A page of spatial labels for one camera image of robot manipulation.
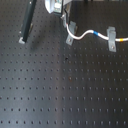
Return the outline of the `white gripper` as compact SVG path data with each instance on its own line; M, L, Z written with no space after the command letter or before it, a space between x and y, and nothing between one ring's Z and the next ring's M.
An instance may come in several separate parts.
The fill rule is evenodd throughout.
M45 8L49 13L62 13L63 7L70 3L72 0L45 0ZM62 15L63 26L66 28L66 24L69 23L71 5L66 5L65 14Z

